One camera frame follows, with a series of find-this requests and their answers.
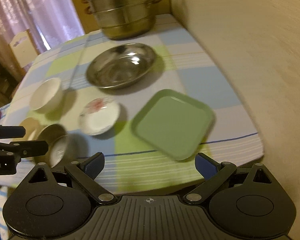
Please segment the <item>stainless steel bowl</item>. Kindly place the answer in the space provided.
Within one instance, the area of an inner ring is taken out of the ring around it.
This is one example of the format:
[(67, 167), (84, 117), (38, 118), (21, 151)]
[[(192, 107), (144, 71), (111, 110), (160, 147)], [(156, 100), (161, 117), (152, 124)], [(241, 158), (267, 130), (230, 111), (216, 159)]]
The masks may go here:
[(45, 141), (49, 149), (44, 155), (34, 157), (34, 162), (45, 162), (50, 167), (56, 167), (61, 164), (69, 144), (69, 138), (65, 128), (59, 124), (46, 126), (38, 134), (37, 140)]

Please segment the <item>white ceramic bowl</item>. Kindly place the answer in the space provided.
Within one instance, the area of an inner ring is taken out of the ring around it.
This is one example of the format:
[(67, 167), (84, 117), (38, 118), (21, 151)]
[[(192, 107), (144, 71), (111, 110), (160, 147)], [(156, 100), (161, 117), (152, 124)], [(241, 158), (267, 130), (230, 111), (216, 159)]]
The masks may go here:
[(40, 114), (55, 111), (63, 98), (62, 81), (58, 77), (43, 82), (30, 98), (30, 110)]

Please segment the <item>white floral ceramic plate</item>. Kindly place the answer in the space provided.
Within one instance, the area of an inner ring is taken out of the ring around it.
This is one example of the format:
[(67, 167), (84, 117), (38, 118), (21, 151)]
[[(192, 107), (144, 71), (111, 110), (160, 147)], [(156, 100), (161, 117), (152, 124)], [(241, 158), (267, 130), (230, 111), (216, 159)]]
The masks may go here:
[(101, 135), (110, 130), (120, 116), (120, 105), (110, 97), (89, 102), (79, 115), (79, 127), (87, 135)]

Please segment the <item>green square plastic tray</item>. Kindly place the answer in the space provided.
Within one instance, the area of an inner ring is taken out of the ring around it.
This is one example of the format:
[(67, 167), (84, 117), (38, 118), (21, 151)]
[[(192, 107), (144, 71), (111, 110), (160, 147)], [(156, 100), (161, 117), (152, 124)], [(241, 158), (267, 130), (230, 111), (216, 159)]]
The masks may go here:
[(215, 122), (205, 103), (171, 89), (158, 91), (136, 114), (132, 133), (174, 160), (191, 157)]

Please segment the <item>dark metal storage rack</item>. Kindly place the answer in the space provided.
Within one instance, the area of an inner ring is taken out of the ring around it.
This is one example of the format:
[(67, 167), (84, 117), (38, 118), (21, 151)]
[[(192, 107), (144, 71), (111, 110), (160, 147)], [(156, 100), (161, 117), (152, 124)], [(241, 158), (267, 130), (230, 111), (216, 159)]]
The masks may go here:
[(0, 107), (11, 102), (19, 83), (0, 63)]

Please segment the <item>checkered blue green tablecloth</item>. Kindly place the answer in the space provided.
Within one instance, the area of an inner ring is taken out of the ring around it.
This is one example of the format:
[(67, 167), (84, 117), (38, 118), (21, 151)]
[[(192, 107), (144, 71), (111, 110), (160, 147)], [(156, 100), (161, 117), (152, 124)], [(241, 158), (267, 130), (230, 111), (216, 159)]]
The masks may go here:
[[(190, 183), (200, 179), (194, 161), (174, 161), (135, 137), (131, 121), (158, 91), (172, 89), (210, 106), (216, 117), (199, 151), (213, 159), (243, 165), (263, 155), (263, 144), (243, 104), (204, 49), (171, 15), (160, 15), (154, 28), (136, 38), (158, 55), (153, 70), (138, 83), (113, 91), (122, 110), (107, 133), (83, 134), (78, 117), (83, 107), (103, 95), (85, 77), (89, 63), (118, 42), (93, 31), (39, 55), (21, 82), (12, 102), (2, 108), (1, 124), (18, 125), (32, 117), (42, 126), (59, 123), (74, 134), (81, 159), (96, 152), (105, 155), (97, 182), (115, 194), (140, 192)], [(29, 108), (32, 93), (46, 80), (58, 77), (65, 92), (57, 111), (39, 114)]]

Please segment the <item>large stainless steel basin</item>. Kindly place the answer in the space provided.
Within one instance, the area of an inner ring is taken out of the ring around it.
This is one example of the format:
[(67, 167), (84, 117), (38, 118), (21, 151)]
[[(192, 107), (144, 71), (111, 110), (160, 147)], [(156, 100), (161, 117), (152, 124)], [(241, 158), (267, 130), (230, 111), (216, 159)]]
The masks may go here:
[(143, 43), (110, 48), (89, 64), (87, 81), (100, 89), (121, 89), (138, 82), (153, 67), (157, 54)]

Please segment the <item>pink sheer curtain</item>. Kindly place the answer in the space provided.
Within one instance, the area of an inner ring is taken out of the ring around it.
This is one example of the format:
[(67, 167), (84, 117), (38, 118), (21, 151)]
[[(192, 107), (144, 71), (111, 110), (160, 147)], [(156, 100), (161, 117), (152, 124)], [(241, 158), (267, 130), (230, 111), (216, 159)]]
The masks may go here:
[(84, 35), (72, 0), (0, 0), (0, 63), (17, 81), (25, 71), (9, 44), (26, 30), (40, 53)]

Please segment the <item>stainless steel steamer pot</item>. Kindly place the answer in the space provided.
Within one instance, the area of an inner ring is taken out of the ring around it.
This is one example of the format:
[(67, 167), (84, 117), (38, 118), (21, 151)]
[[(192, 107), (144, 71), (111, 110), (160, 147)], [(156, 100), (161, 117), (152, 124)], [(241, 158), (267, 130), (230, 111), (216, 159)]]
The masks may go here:
[(153, 5), (162, 0), (82, 0), (86, 14), (96, 19), (111, 40), (133, 38), (150, 31), (155, 24)]

